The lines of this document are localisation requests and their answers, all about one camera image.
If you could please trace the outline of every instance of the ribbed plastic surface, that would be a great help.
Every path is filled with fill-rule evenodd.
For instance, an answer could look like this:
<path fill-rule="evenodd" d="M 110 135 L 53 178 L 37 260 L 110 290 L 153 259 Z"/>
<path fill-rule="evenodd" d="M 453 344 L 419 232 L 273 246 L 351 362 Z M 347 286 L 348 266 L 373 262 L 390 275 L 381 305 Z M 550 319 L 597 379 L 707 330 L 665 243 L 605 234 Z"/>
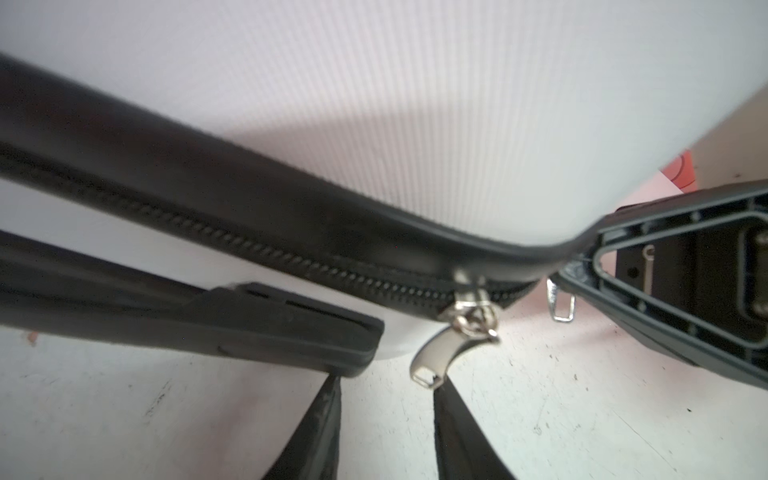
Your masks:
<path fill-rule="evenodd" d="M 757 91 L 765 25 L 746 0 L 18 0 L 0 51 L 531 245 L 574 237 Z"/>

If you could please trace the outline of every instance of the screw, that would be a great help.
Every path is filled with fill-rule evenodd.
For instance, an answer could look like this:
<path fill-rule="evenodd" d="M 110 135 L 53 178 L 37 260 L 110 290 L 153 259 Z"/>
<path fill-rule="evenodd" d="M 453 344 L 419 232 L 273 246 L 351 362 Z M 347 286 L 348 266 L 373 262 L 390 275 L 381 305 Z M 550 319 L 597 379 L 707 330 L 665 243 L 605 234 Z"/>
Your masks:
<path fill-rule="evenodd" d="M 755 243 L 758 247 L 768 247 L 768 230 L 763 230 L 755 235 Z"/>
<path fill-rule="evenodd" d="M 768 318 L 768 302 L 765 300 L 755 300 L 752 302 L 752 311 L 758 316 Z"/>

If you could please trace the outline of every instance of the red object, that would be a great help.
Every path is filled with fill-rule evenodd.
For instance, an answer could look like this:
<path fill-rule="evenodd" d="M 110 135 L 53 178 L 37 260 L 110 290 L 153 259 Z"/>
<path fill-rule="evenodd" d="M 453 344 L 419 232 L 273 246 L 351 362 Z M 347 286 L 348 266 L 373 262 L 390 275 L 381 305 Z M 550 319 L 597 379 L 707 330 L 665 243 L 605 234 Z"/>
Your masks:
<path fill-rule="evenodd" d="M 694 163 L 690 156 L 690 151 L 686 150 L 672 163 L 661 170 L 665 177 L 672 180 L 672 183 L 683 192 L 694 192 L 699 189 L 696 184 L 696 171 Z"/>

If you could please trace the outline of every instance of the metal zipper tab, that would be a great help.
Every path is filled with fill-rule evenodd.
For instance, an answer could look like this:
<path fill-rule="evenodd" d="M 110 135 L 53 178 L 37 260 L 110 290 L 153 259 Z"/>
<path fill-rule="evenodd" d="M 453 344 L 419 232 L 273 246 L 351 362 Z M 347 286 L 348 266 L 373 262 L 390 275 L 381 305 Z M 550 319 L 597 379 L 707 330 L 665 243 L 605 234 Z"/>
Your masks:
<path fill-rule="evenodd" d="M 411 379 L 427 389 L 437 389 L 457 356 L 478 345 L 498 343 L 497 308 L 484 289 L 456 293 L 454 303 L 438 317 L 449 327 L 416 353 Z"/>

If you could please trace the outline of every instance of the black zipper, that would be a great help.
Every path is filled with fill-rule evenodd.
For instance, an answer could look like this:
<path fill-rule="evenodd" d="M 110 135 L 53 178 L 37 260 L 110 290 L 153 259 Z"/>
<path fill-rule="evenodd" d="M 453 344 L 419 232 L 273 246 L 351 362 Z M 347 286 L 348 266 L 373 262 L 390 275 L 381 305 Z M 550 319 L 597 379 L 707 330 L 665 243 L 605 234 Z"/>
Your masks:
<path fill-rule="evenodd" d="M 460 288 L 451 280 L 370 265 L 338 255 L 286 250 L 237 226 L 149 199 L 88 175 L 58 169 L 18 151 L 3 150 L 0 174 L 12 180 L 396 310 L 435 319 L 453 302 L 454 292 Z M 526 295 L 535 284 L 488 282 L 485 289 L 494 303 L 504 307 Z"/>

